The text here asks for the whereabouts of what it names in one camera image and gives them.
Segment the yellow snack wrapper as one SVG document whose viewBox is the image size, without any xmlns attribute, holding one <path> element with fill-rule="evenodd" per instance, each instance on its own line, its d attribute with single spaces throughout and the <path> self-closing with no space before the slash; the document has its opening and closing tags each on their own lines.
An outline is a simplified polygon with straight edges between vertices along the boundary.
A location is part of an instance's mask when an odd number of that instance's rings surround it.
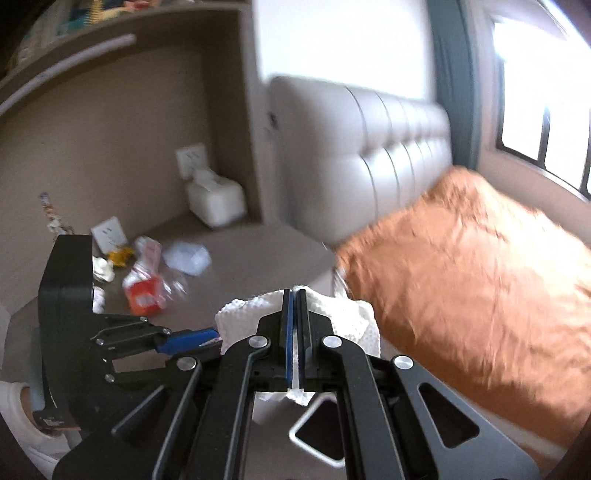
<svg viewBox="0 0 591 480">
<path fill-rule="evenodd" d="M 116 268 L 126 268 L 134 258 L 134 250 L 128 246 L 118 247 L 107 254 L 107 259 Z"/>
</svg>

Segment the white tissue dispenser box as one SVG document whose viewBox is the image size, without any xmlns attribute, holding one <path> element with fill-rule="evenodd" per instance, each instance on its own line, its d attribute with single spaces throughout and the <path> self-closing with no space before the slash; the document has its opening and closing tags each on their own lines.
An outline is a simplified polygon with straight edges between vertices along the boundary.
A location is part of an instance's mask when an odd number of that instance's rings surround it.
<svg viewBox="0 0 591 480">
<path fill-rule="evenodd" d="M 189 210 L 211 229 L 228 226 L 247 213 L 242 186 L 211 169 L 196 169 L 185 192 Z"/>
</svg>

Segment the white wall socket side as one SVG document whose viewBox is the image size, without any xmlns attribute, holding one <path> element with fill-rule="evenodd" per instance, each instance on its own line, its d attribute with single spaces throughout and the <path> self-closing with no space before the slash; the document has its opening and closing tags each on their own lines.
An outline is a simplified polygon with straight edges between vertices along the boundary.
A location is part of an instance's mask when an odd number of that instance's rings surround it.
<svg viewBox="0 0 591 480">
<path fill-rule="evenodd" d="M 190 180 L 193 173 L 209 166 L 204 143 L 197 143 L 175 150 L 175 157 L 179 176 L 183 180 Z"/>
</svg>

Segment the white paper towel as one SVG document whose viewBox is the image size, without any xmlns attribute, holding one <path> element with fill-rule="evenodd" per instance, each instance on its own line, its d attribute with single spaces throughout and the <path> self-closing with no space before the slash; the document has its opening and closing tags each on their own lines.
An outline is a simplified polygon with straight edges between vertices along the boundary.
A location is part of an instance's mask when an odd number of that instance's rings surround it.
<svg viewBox="0 0 591 480">
<path fill-rule="evenodd" d="M 365 301 L 345 296 L 329 297 L 308 286 L 297 286 L 297 293 L 307 297 L 311 327 L 329 326 L 332 333 L 359 345 L 371 356 L 381 356 L 381 340 L 373 307 Z M 221 352 L 256 334 L 259 320 L 279 313 L 283 306 L 283 291 L 276 290 L 249 298 L 234 299 L 215 315 L 221 335 Z"/>
</svg>

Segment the beige padded headboard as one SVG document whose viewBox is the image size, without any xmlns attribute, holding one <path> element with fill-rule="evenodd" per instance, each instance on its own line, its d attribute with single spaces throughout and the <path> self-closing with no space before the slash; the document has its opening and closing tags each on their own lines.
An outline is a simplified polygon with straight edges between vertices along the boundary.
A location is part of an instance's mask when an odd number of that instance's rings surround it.
<svg viewBox="0 0 591 480">
<path fill-rule="evenodd" d="M 338 245 L 412 205 L 451 167 L 448 114 L 416 101 L 290 76 L 270 82 L 287 217 Z"/>
</svg>

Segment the white square trash bin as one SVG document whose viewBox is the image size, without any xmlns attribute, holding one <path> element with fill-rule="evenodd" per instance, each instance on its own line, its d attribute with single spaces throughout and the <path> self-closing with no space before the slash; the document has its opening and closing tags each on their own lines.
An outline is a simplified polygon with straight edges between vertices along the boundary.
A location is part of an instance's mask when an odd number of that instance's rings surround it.
<svg viewBox="0 0 591 480">
<path fill-rule="evenodd" d="M 332 468 L 346 466 L 337 396 L 325 392 L 315 396 L 304 414 L 288 431 L 295 446 Z"/>
</svg>

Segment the dark window frame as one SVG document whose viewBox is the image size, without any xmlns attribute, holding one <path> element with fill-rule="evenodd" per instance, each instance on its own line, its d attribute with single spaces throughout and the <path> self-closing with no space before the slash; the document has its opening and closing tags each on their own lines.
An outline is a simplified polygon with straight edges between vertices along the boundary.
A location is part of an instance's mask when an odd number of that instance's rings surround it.
<svg viewBox="0 0 591 480">
<path fill-rule="evenodd" d="M 499 17 L 496 146 L 590 197 L 590 46 L 570 27 Z"/>
</svg>

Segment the orange bed cover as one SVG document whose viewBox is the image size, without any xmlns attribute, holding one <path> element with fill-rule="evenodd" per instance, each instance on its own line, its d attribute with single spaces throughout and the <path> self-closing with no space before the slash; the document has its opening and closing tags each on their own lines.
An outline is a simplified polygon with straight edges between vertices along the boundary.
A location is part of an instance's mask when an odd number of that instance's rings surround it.
<svg viewBox="0 0 591 480">
<path fill-rule="evenodd" d="M 590 251 L 453 167 L 339 246 L 384 338 L 483 409 L 562 448 L 590 414 Z"/>
</svg>

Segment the colourful wall stickers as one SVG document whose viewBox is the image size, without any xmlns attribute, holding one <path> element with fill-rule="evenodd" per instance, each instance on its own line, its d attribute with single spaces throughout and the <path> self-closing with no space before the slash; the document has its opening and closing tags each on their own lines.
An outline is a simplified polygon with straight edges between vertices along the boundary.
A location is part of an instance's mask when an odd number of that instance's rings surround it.
<svg viewBox="0 0 591 480">
<path fill-rule="evenodd" d="M 39 199 L 42 205 L 43 212 L 45 213 L 49 231 L 55 236 L 61 235 L 73 235 L 74 230 L 71 226 L 63 223 L 61 216 L 56 212 L 51 202 L 50 196 L 47 192 L 42 192 L 39 195 Z"/>
</svg>

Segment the white tissue pack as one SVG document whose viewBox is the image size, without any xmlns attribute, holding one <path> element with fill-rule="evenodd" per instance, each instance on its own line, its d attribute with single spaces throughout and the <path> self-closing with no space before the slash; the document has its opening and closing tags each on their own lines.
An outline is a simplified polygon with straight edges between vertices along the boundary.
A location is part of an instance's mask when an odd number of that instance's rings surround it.
<svg viewBox="0 0 591 480">
<path fill-rule="evenodd" d="M 168 268 L 198 276 L 211 265 L 211 256 L 201 244 L 176 241 L 162 254 Z"/>
</svg>

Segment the red white plastic package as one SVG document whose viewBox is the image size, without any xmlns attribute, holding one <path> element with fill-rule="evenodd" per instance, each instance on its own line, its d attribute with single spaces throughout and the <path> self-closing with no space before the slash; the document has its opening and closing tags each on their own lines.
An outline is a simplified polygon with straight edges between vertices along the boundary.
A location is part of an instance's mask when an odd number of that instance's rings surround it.
<svg viewBox="0 0 591 480">
<path fill-rule="evenodd" d="M 122 281 L 124 291 L 134 284 L 146 281 L 158 274 L 161 259 L 161 244 L 147 236 L 140 236 L 134 242 L 136 261 Z"/>
</svg>

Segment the cream paper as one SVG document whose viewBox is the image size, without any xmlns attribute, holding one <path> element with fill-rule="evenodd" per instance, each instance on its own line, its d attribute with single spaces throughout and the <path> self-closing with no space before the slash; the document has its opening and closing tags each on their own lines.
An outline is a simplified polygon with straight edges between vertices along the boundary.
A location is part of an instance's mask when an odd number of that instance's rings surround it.
<svg viewBox="0 0 591 480">
<path fill-rule="evenodd" d="M 115 278 L 114 265 L 111 260 L 92 257 L 93 277 L 101 283 L 110 283 Z"/>
</svg>

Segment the grey curtain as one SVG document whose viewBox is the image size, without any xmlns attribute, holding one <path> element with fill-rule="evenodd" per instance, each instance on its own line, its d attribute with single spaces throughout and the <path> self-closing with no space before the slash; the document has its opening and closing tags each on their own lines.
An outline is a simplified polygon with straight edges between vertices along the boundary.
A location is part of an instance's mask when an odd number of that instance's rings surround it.
<svg viewBox="0 0 591 480">
<path fill-rule="evenodd" d="M 476 47 L 464 1 L 432 0 L 430 19 L 437 101 L 448 113 L 453 163 L 476 170 L 481 141 L 481 92 Z"/>
</svg>

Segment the white wall socket back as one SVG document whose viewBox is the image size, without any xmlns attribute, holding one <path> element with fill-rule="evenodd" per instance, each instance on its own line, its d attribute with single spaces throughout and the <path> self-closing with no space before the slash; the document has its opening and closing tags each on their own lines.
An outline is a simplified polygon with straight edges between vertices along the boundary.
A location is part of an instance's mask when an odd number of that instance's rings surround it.
<svg viewBox="0 0 591 480">
<path fill-rule="evenodd" d="M 128 244 L 127 237 L 116 216 L 112 216 L 95 227 L 92 227 L 91 234 L 103 255 L 107 255 Z"/>
</svg>

